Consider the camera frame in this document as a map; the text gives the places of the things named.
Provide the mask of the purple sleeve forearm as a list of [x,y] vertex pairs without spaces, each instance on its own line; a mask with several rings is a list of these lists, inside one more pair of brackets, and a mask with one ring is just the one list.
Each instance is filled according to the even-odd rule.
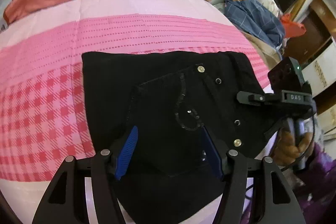
[[293,192],[306,223],[335,223],[335,160],[316,143],[305,168],[294,174],[303,182]]

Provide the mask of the right hand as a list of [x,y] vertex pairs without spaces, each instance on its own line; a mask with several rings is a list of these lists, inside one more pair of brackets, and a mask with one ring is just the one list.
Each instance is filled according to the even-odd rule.
[[295,162],[304,152],[305,157],[311,156],[314,150],[313,134],[306,132],[298,145],[291,133],[281,130],[272,153],[273,161],[279,166],[288,166]]

